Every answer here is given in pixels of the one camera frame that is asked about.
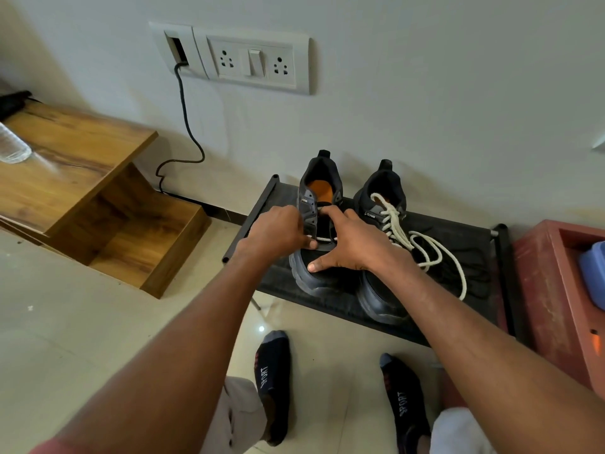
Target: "forearm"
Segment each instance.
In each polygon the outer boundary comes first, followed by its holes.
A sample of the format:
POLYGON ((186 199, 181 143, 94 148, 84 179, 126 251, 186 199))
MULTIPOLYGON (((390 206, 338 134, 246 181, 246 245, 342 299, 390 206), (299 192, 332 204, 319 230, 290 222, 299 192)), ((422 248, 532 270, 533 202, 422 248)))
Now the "forearm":
POLYGON ((406 259, 377 272, 402 301, 499 453, 605 445, 605 404, 406 259))
POLYGON ((267 267, 268 261, 236 252, 59 438, 94 451, 199 452, 239 326, 267 267))

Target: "white pants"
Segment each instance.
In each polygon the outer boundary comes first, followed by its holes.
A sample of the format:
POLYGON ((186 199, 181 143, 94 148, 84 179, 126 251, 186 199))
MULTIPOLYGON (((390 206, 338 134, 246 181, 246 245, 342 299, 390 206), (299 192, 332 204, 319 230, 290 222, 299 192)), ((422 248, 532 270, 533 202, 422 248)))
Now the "white pants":
MULTIPOLYGON (((254 383, 227 377, 200 454, 243 454, 261 439, 266 424, 254 383)), ((430 454, 492 453, 494 449, 468 408, 447 409, 435 420, 430 454)))

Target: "baseboard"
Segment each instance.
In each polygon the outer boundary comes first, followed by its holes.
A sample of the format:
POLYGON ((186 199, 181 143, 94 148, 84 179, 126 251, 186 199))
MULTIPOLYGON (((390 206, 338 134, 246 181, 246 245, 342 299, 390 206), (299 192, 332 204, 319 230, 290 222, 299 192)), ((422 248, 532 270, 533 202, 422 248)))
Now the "baseboard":
POLYGON ((200 202, 195 199, 190 199, 185 196, 179 196, 178 194, 173 194, 171 192, 167 192, 169 196, 176 197, 177 199, 181 199, 187 202, 193 202, 194 204, 201 205, 204 209, 204 212, 210 218, 216 218, 217 220, 229 221, 230 223, 237 224, 241 226, 246 221, 247 216, 242 215, 241 213, 232 212, 231 210, 223 209, 222 207, 216 207, 216 205, 206 204, 205 202, 200 202))

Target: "wall plate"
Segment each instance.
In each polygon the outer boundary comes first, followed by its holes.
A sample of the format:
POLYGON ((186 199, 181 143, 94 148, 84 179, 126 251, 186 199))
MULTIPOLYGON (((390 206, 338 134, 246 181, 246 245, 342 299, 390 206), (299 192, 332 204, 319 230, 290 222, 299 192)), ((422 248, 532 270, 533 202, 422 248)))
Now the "wall plate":
POLYGON ((194 27, 193 36, 212 81, 310 93, 307 35, 194 27), (245 74, 247 67, 241 61, 247 51, 261 51, 262 73, 245 74))
POLYGON ((193 37, 193 29, 189 25, 172 25, 167 23, 149 22, 151 34, 155 45, 166 66, 172 74, 174 67, 180 61, 177 47, 173 38, 177 38, 183 46, 189 65, 181 67, 179 73, 183 76, 208 79, 204 65, 193 37))

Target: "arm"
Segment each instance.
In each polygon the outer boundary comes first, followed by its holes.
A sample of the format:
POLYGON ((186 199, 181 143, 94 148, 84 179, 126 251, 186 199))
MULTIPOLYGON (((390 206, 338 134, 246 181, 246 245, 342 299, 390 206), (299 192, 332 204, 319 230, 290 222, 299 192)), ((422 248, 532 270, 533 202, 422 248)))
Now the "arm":
POLYGON ((324 210, 338 245, 309 269, 376 274, 422 330, 496 451, 605 449, 605 402, 444 290, 357 214, 324 210))
POLYGON ((223 270, 57 438, 93 452, 198 453, 254 289, 275 259, 311 246, 295 207, 262 214, 223 270))

